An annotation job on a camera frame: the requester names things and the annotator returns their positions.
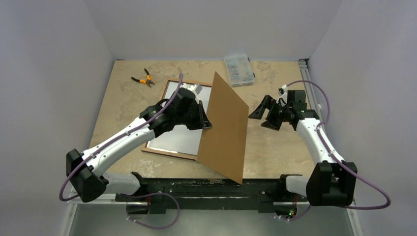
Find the brown cardboard backing board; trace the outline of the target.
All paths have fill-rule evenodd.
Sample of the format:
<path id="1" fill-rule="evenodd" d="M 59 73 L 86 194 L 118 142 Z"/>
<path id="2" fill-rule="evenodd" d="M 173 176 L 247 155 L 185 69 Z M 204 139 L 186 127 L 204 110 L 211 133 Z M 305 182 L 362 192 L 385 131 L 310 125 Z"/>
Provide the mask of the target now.
<path id="1" fill-rule="evenodd" d="M 217 72 L 206 114 L 212 128 L 202 131 L 197 162 L 242 184 L 249 107 Z"/>

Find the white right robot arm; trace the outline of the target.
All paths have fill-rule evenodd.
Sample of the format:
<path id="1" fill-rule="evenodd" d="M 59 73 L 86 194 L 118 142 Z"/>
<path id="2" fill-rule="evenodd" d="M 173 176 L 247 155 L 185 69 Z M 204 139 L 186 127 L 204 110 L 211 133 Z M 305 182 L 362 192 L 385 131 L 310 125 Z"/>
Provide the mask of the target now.
<path id="1" fill-rule="evenodd" d="M 357 167 L 346 162 L 331 144 L 324 145 L 327 138 L 319 136 L 319 116 L 308 109 L 306 93 L 303 90 L 280 89 L 281 96 L 274 99 L 264 96 L 260 105 L 248 116 L 261 119 L 267 112 L 262 127 L 279 130 L 285 122 L 300 135 L 315 162 L 309 178 L 301 175 L 281 175 L 276 187 L 277 196 L 282 200 L 294 194 L 307 198 L 312 206 L 349 206 L 353 202 Z"/>

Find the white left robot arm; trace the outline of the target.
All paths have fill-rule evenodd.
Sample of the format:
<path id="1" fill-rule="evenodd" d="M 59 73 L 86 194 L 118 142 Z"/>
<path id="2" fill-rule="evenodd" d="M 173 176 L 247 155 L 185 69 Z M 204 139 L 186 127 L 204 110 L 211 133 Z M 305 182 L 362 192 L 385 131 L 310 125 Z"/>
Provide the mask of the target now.
<path id="1" fill-rule="evenodd" d="M 169 99 L 162 99 L 148 106 L 127 127 L 106 141 L 84 150 L 73 149 L 66 154 L 65 184 L 71 183 L 77 197 L 88 203 L 103 194 L 125 194 L 134 201 L 145 198 L 146 187 L 141 184 L 138 173 L 126 175 L 111 174 L 107 170 L 138 146 L 147 143 L 176 125 L 184 125 L 188 130 L 210 129 L 203 102 L 198 95 L 200 84 L 182 84 Z"/>

